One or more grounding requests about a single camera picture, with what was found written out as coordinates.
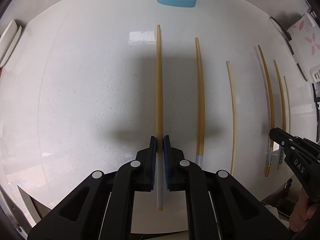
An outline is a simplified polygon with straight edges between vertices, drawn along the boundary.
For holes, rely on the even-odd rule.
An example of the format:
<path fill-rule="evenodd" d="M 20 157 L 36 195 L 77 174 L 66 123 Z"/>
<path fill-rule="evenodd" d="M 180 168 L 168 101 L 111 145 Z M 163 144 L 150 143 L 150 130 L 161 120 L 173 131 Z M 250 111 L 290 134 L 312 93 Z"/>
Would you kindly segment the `person's right hand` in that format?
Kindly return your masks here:
<path fill-rule="evenodd" d="M 290 229 L 293 232 L 301 232 L 318 207 L 318 204 L 309 204 L 309 197 L 306 191 L 302 189 L 299 194 L 298 202 L 295 204 L 293 212 L 289 218 Z"/>

